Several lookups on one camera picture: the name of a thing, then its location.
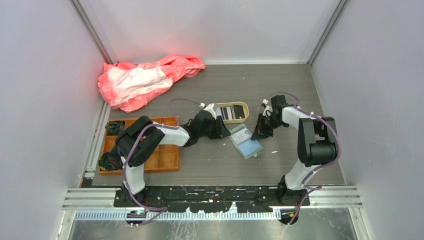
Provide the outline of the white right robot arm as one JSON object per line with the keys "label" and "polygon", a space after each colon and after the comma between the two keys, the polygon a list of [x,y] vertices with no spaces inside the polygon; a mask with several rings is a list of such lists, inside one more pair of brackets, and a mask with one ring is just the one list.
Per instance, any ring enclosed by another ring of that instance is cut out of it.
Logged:
{"label": "white right robot arm", "polygon": [[312,190],[308,182],[320,169],[340,158],[336,122],[332,117],[320,117],[297,104],[288,104],[284,95],[264,99],[261,106],[263,112],[258,115],[252,140],[272,137],[279,127],[297,130],[298,160],[275,191],[276,200],[288,206]]}

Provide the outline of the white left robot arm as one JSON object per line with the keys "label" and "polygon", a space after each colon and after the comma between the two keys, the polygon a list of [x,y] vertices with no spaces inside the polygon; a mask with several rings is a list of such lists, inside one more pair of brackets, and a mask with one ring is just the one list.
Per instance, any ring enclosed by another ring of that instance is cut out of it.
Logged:
{"label": "white left robot arm", "polygon": [[144,164],[158,146],[188,148],[201,138],[216,140],[230,135],[222,117],[206,110],[200,110],[194,118],[178,126],[154,122],[148,116],[141,116],[115,140],[123,170],[123,186],[127,190],[126,200],[135,207],[145,202]]}

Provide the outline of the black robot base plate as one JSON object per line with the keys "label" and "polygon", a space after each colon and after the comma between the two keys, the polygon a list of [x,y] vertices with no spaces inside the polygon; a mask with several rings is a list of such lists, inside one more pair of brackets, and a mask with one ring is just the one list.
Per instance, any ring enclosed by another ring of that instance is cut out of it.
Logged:
{"label": "black robot base plate", "polygon": [[229,212],[266,213],[273,207],[309,206],[306,190],[285,190],[281,186],[147,186],[135,199],[149,208],[167,208],[170,213]]}

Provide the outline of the white blue credit card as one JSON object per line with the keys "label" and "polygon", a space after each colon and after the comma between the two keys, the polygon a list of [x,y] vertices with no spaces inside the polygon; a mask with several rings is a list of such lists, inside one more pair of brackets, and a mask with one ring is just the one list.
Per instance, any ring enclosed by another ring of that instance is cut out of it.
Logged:
{"label": "white blue credit card", "polygon": [[234,133],[231,134],[231,139],[236,145],[240,145],[243,142],[250,140],[252,133],[245,126],[237,129]]}

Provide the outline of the green leather card holder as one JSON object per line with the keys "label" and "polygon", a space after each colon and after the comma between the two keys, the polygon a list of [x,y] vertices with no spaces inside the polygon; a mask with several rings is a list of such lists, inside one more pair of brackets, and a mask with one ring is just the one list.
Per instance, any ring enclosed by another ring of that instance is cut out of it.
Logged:
{"label": "green leather card holder", "polygon": [[[241,127],[246,127],[246,125],[244,123],[242,123],[242,124],[236,126],[232,130],[230,130],[231,135],[232,135],[232,133],[234,133],[237,129],[239,129]],[[242,157],[245,160],[252,158],[252,157],[257,158],[262,154],[263,146],[259,143],[258,140],[251,140],[250,139],[250,140],[243,142],[242,144],[236,145],[233,142],[233,140],[231,139],[231,135],[229,136],[230,141],[233,143],[235,148],[239,151],[239,153],[242,155]]]}

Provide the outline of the beige oval card tray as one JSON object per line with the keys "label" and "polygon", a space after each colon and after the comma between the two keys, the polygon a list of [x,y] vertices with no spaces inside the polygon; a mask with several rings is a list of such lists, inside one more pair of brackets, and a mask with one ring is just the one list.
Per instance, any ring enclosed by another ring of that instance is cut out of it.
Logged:
{"label": "beige oval card tray", "polygon": [[249,117],[249,108],[245,102],[222,102],[216,105],[217,109],[215,113],[217,116],[221,116],[225,125],[241,124]]}

